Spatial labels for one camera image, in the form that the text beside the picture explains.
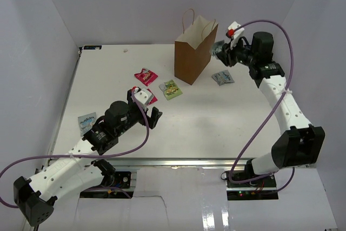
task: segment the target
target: paper bag handle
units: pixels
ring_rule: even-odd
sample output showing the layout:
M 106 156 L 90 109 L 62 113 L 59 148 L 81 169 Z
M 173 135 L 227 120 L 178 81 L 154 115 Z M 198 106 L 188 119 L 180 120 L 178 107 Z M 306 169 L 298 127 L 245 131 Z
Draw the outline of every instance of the paper bag handle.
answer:
M 184 15 L 185 15 L 185 14 L 186 14 L 186 12 L 187 12 L 187 11 L 189 11 L 189 10 L 192 10 L 192 11 L 193 11 L 193 13 L 194 13 L 194 19 L 192 20 L 192 24 L 194 24 L 194 21 L 195 21 L 195 11 L 194 11 L 194 9 L 189 8 L 188 10 L 186 10 L 186 11 L 184 12 L 184 14 L 183 14 L 183 18 L 182 18 L 182 22 L 183 22 L 183 34 L 185 33 L 185 26 L 184 26 Z
M 205 29 L 211 22 L 212 22 L 212 20 L 211 20 L 208 24 L 206 24 L 205 27 L 204 27 L 203 30 L 202 30 L 202 33 L 201 33 L 202 41 L 203 41 L 203 31 L 204 31 L 204 29 Z M 212 24 L 211 32 L 212 32 L 212 28 L 214 27 L 215 23 L 216 23 L 216 19 L 214 19 L 214 24 Z

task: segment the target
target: white enclosure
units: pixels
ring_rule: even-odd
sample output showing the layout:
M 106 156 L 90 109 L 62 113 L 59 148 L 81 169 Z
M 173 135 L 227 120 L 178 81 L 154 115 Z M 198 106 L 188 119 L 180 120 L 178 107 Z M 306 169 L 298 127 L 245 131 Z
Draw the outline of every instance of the white enclosure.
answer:
M 74 74 L 77 47 L 173 43 L 188 8 L 217 20 L 217 40 L 224 39 L 233 21 L 262 18 L 281 23 L 295 55 L 290 88 L 307 118 L 326 132 L 317 170 L 338 228 L 346 230 L 345 0 L 0 0 L 0 4 L 1 169 L 26 156 L 47 154 Z M 185 20 L 190 23 L 191 17 Z M 272 25 L 256 24 L 246 28 L 245 35 L 251 39 L 258 30 L 274 34 L 275 60 L 288 71 L 282 33 Z M 40 165 L 31 161 L 9 170 L 1 179 L 1 197 L 12 202 L 13 181 L 32 175 Z M 0 219 L 0 230 L 21 230 L 19 210 L 0 206 Z

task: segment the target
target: white panel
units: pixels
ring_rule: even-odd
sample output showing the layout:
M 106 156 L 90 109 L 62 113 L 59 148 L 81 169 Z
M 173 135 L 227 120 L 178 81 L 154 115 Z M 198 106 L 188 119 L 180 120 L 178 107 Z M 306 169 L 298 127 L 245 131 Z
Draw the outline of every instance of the white panel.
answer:
M 159 196 L 171 230 L 229 231 L 223 169 L 148 168 L 137 172 L 134 197 Z
M 191 169 L 180 169 L 181 171 L 191 171 Z M 218 192 L 215 196 L 223 196 L 217 188 L 217 181 L 214 176 L 208 174 L 216 170 L 204 170 L 204 188 L 209 188 L 209 195 L 213 196 L 213 191 Z M 194 193 L 200 195 L 200 186 L 188 192 L 185 188 L 190 188 L 196 181 L 196 176 L 191 176 L 191 182 L 187 178 L 182 178 L 184 182 L 179 182 L 177 176 L 181 172 L 176 172 L 177 176 L 157 175 L 155 171 L 150 176 L 147 172 L 141 185 L 146 191 L 151 191 L 154 197 L 133 197 L 129 199 L 77 199 L 72 198 L 70 202 L 56 208 L 52 216 L 43 223 L 40 231 L 73 230 L 73 231 L 162 231 L 169 230 L 168 221 L 174 226 L 181 223 L 181 228 L 174 230 L 224 230 L 223 227 L 215 229 L 203 229 L 201 206 L 195 207 L 189 213 L 182 214 L 194 203 Z M 291 174 L 291 169 L 281 170 L 276 174 L 277 185 L 284 185 Z M 169 189 L 173 193 L 179 193 L 176 206 L 181 203 L 181 212 L 172 212 L 174 197 L 166 196 L 168 200 L 163 200 L 158 196 L 165 194 Z M 210 209 L 217 209 L 223 206 L 223 202 L 218 201 Z M 325 195 L 322 182 L 316 169 L 297 169 L 292 183 L 279 193 L 279 200 L 271 201 L 228 201 L 229 207 L 229 230 L 236 231 L 268 231 L 268 230 L 304 230 L 323 231 L 326 228 L 336 228 L 336 224 L 330 210 L 327 197 Z
M 51 0 L 0 0 L 0 168 L 47 153 L 76 63 L 75 43 Z M 1 197 L 31 176 L 40 161 L 10 169 Z M 22 213 L 0 205 L 1 230 L 20 230 Z
M 346 229 L 346 198 L 340 188 L 346 185 L 345 17 L 345 0 L 296 0 L 283 23 L 295 54 L 290 88 L 306 117 L 325 130 L 317 169 L 341 230 Z M 276 59 L 287 68 L 285 40 L 278 34 L 275 41 Z
M 291 175 L 280 170 L 278 187 Z M 235 231 L 324 231 L 336 228 L 322 182 L 316 169 L 296 169 L 292 183 L 279 192 L 278 200 L 229 201 L 230 223 Z
M 172 43 L 182 33 L 182 14 L 194 8 L 197 15 L 219 23 L 217 38 L 229 24 L 253 19 L 282 22 L 294 0 L 53 0 L 75 42 L 84 44 Z M 186 23 L 191 23 L 191 14 Z M 252 25 L 251 32 L 272 25 Z

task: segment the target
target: snack packet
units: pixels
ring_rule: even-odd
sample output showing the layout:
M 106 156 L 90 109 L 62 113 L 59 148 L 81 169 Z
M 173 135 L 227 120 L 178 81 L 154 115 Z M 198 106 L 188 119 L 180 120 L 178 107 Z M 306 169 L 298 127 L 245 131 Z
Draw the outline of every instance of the snack packet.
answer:
M 225 83 L 234 83 L 234 80 L 228 70 L 223 70 L 212 75 L 214 81 L 217 82 L 219 86 Z
M 135 77 L 139 79 L 144 85 L 149 86 L 158 76 L 151 70 L 143 68 L 140 73 L 136 73 Z
M 180 88 L 178 88 L 177 84 L 175 84 L 173 80 L 160 84 L 159 88 L 162 90 L 167 100 L 170 100 L 174 97 L 183 94 Z
M 91 130 L 92 126 L 96 122 L 96 112 L 78 117 L 79 129 L 81 130 L 81 136 Z

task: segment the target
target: brown paper bag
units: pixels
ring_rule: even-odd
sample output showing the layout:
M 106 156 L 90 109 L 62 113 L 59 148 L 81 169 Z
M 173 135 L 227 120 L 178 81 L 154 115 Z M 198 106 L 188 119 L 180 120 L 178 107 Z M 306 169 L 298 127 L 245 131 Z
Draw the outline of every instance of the brown paper bag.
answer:
M 194 20 L 185 30 L 184 15 L 189 10 L 194 12 Z M 210 48 L 218 24 L 216 20 L 208 21 L 202 16 L 195 20 L 195 11 L 189 10 L 183 15 L 183 33 L 174 42 L 174 76 L 192 85 L 210 62 Z

